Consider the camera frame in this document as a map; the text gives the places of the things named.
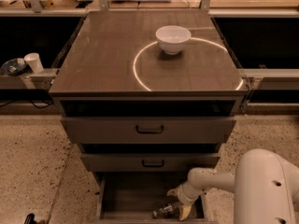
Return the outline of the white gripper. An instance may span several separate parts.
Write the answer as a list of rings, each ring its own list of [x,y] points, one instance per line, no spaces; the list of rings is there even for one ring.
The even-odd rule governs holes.
[[[201,190],[199,188],[195,188],[189,181],[186,181],[180,184],[177,188],[170,189],[166,195],[177,197],[182,203],[179,207],[178,220],[184,221],[189,216],[192,210],[192,205],[201,195]]]

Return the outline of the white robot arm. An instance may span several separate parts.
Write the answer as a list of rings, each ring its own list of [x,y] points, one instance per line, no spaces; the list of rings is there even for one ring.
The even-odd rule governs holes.
[[[167,192],[178,198],[181,221],[211,188],[234,194],[234,224],[296,224],[299,168],[274,152],[252,149],[231,172],[192,168],[185,182]]]

